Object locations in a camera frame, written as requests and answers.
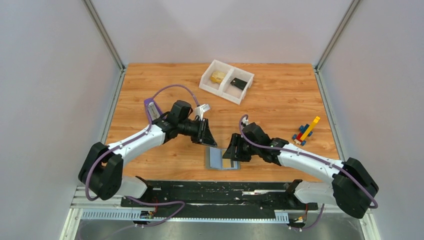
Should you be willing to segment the grey card holder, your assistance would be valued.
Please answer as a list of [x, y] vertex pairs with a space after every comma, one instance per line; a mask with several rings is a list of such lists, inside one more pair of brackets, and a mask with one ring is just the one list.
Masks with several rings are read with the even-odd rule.
[[223, 154], [226, 149], [216, 148], [207, 146], [205, 148], [204, 162], [205, 168], [209, 170], [220, 170], [220, 171], [230, 171], [230, 170], [240, 170], [241, 166], [239, 165], [238, 169], [222, 169], [222, 159]]

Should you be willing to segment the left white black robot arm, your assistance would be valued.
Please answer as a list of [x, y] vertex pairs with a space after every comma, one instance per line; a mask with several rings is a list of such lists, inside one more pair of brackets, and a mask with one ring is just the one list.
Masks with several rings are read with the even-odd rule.
[[150, 149], [164, 145], [178, 135], [190, 137], [194, 144], [216, 147], [209, 121], [204, 113], [208, 104], [196, 108], [183, 100], [177, 100], [171, 110], [147, 114], [149, 124], [143, 130], [109, 145], [93, 144], [78, 174], [78, 180], [86, 187], [90, 201], [108, 200], [115, 195], [133, 197], [140, 206], [149, 206], [153, 193], [141, 177], [123, 174], [124, 167]]

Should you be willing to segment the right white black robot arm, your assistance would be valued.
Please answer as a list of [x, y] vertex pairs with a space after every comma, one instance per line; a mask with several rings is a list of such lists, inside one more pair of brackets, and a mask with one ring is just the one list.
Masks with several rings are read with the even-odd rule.
[[249, 162], [252, 156], [259, 156], [267, 163], [297, 169], [320, 180], [295, 184], [285, 195], [290, 208], [308, 203], [335, 205], [357, 219], [378, 208], [375, 196], [379, 187], [359, 160], [350, 157], [342, 161], [303, 150], [285, 139], [269, 137], [254, 122], [240, 124], [239, 130], [232, 134], [223, 159]]

